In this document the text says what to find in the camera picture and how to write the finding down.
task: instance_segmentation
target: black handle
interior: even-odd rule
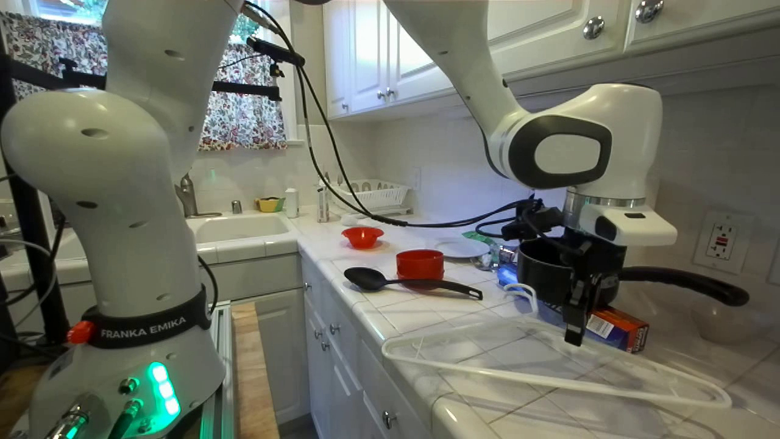
[[[679,288],[689,288],[701,294],[709,294],[729,307],[740,307],[750,300],[750,294],[739,285],[722,283],[716,278],[706,278],[689,270],[676,270],[676,268],[632,265],[618,270],[618,280],[671,283],[671,285],[679,285]]]
[[[445,290],[456,290],[462,294],[476,294],[477,300],[482,300],[482,290],[462,285],[462,283],[454,283],[454,280],[434,280],[434,278],[404,278],[399,280],[410,288],[445,288]]]

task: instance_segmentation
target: kitchen utensil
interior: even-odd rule
[[[450,280],[442,280],[442,278],[393,278],[393,280],[388,280],[380,270],[367,268],[367,265],[345,268],[343,278],[349,278],[350,283],[356,283],[365,293],[382,290],[388,283],[403,283],[408,288],[445,288],[445,290],[476,294],[477,300],[482,300],[482,290],[476,290],[462,283],[450,283]]]
[[[349,227],[342,233],[353,249],[373,249],[386,230],[377,227]]]
[[[411,249],[394,255],[397,278],[444,278],[444,254]]]

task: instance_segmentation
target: cable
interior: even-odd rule
[[[27,343],[27,341],[21,341],[21,338],[16,338],[16,337],[10,337],[10,333],[3,333],[3,332],[0,332],[0,341],[16,343],[16,345],[29,349],[29,350],[35,350],[35,354],[38,354],[38,355],[57,355],[57,354],[59,354],[59,345],[50,349],[50,350],[47,350],[47,349],[42,349],[42,345]]]
[[[256,57],[256,55],[252,52],[252,55],[233,57],[233,61],[230,61],[230,63],[222,63],[220,71],[225,73],[230,65],[243,63],[243,61],[249,61],[249,57]]]
[[[503,238],[503,233],[484,230],[484,227],[504,223],[504,221],[514,221],[514,220],[516,220],[516,217],[500,217],[500,220],[479,221],[473,230],[477,230],[477,233],[482,233],[482,235],[489,235],[489,238]]]
[[[65,228],[65,221],[59,221],[59,223],[57,223],[57,233],[53,233],[50,251],[47,251],[47,254],[48,254],[48,260],[50,260],[50,270],[53,270],[53,257],[57,257],[59,244],[61,244],[61,238],[63,238],[63,228]],[[27,288],[20,290],[14,296],[5,300],[5,307],[14,305],[14,302],[21,302],[27,294],[35,293],[35,288],[36,288],[35,283],[27,285]]]
[[[261,11],[261,15],[271,22],[274,32],[286,40],[286,45],[288,45],[289,51],[294,51],[289,35],[286,34],[286,28],[275,22],[275,16],[274,16],[269,10],[263,10],[263,7],[256,4],[256,2],[245,2],[245,7]],[[304,65],[294,65],[294,73],[297,73],[297,85],[299,85],[304,137],[306,137],[309,159],[313,159],[315,173],[317,173],[317,178],[326,184],[326,189],[328,189],[338,202],[343,202],[349,209],[353,209],[353,211],[359,211],[359,215],[365,215],[365,217],[371,217],[371,220],[375,220],[375,221],[382,221],[382,223],[444,228],[444,227],[469,227],[469,223],[476,223],[476,221],[479,221],[479,220],[484,220],[484,217],[492,217],[492,215],[497,215],[497,211],[514,209],[514,206],[518,205],[518,202],[508,202],[508,205],[503,205],[503,206],[497,206],[497,209],[489,209],[489,211],[484,211],[484,215],[476,215],[476,217],[465,217],[465,220],[450,220],[450,221],[403,221],[403,220],[394,220],[394,217],[373,215],[373,211],[361,202],[361,196],[356,195],[356,189],[353,189],[353,184],[350,184],[350,180],[349,180],[349,174],[345,174],[345,167],[343,167],[343,161],[342,161],[342,152],[338,152],[337,137],[333,137],[333,130],[332,130],[328,117],[326,117],[326,111],[323,111],[323,106],[322,106],[322,101],[319,101],[319,96],[317,96],[317,91],[315,91],[315,85],[313,85]],[[319,167],[319,161],[317,161],[317,152],[315,152],[315,146],[313,146],[313,130],[309,130],[306,91],[313,91],[313,101],[315,101],[317,111],[319,111],[322,120],[323,120],[323,129],[326,129],[326,137],[328,137],[328,141],[332,141],[332,151],[333,151],[338,173],[342,173],[343,184],[345,184],[349,195],[353,196],[353,202],[343,200],[343,196],[332,188],[332,182],[328,182],[328,178],[323,174],[323,171]]]
[[[497,165],[492,162],[489,143],[487,143],[487,137],[484,137],[484,129],[482,129],[482,126],[479,126],[479,137],[482,137],[482,151],[484,151],[484,159],[487,159],[487,162],[489,162],[492,173],[497,173],[497,174],[508,178],[508,173],[497,171]]]
[[[213,315],[216,310],[216,302],[220,302],[220,283],[216,283],[215,270],[210,268],[210,263],[205,263],[205,257],[199,254],[197,254],[197,263],[205,268],[205,273],[213,280],[213,307],[210,307],[210,315]]]

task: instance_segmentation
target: window curtain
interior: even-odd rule
[[[105,76],[107,49],[99,26],[50,22],[0,11],[3,43],[10,57],[61,73],[59,57],[72,57],[75,71]],[[274,85],[271,57],[243,43],[230,43],[222,55],[220,79]],[[38,91],[29,82],[14,82],[16,96]],[[199,151],[282,148],[286,122],[280,101],[263,95],[213,91]]]

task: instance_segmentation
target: black spoon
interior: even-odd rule
[[[445,290],[476,294],[477,300],[482,300],[482,290],[476,290],[462,283],[450,283],[450,280],[442,280],[442,278],[393,278],[393,280],[388,280],[380,270],[365,268],[365,265],[345,268],[343,278],[349,278],[350,283],[356,283],[361,290],[367,290],[367,293],[382,290],[388,283],[403,283],[408,288],[445,288]]]

